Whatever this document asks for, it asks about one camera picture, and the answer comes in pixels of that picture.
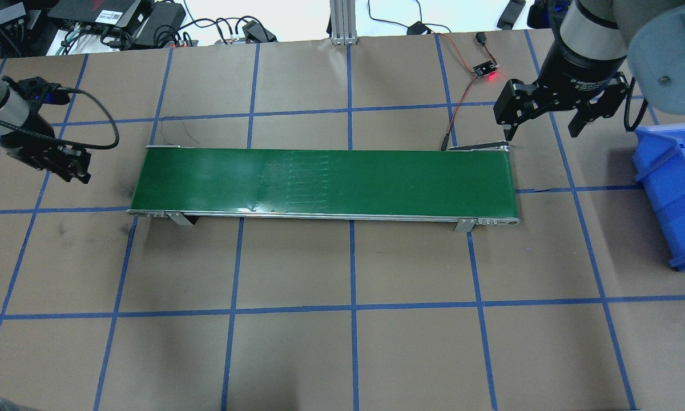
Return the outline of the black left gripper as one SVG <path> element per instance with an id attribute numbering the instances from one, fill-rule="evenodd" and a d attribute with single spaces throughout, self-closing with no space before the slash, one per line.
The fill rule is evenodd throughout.
<path id="1" fill-rule="evenodd" d="M 48 139 L 13 130 L 0 138 L 1 147 L 9 156 L 37 170 L 54 172 L 66 182 L 76 179 L 82 184 L 89 183 L 91 153 L 87 149 L 58 143 L 53 128 L 39 114 L 30 114 L 22 128 Z"/>

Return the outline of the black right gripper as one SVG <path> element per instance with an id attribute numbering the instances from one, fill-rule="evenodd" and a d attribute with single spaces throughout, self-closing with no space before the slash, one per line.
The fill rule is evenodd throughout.
<path id="1" fill-rule="evenodd" d="M 549 110 L 577 109 L 569 123 L 569 134 L 577 138 L 593 120 L 608 119 L 617 113 L 630 90 L 619 69 L 626 54 L 618 57 L 590 57 L 573 50 L 559 34 L 543 62 L 538 83 L 518 79 L 505 83 L 493 112 L 503 127 L 505 140 L 514 139 L 517 128 Z"/>

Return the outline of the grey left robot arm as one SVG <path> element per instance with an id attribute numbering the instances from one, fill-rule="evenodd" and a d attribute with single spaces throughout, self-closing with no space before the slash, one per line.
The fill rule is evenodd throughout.
<path id="1" fill-rule="evenodd" d="M 20 81 L 0 77 L 0 153 L 66 182 L 90 180 L 90 154 L 77 143 L 63 143 L 39 110 L 45 104 L 66 105 L 67 89 L 34 77 Z"/>

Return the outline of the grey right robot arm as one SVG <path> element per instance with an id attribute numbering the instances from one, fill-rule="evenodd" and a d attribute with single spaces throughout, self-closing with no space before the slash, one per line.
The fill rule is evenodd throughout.
<path id="1" fill-rule="evenodd" d="M 569 133 L 617 113 L 638 86 L 646 104 L 685 115 L 685 1 L 572 1 L 531 84 L 505 83 L 494 118 L 506 141 L 527 120 L 575 110 Z"/>

